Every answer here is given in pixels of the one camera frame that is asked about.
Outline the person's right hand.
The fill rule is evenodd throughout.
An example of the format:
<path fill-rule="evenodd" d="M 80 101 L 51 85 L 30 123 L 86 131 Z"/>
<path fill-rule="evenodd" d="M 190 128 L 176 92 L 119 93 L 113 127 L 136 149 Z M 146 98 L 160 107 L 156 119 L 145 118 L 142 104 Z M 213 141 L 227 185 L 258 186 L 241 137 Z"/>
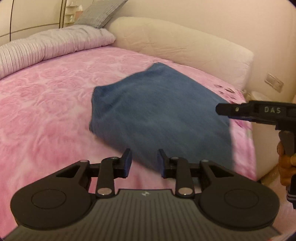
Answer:
<path fill-rule="evenodd" d="M 281 185 L 288 187 L 291 184 L 292 176 L 295 175 L 295 154 L 288 156 L 281 142 L 277 145 L 278 170 Z"/>

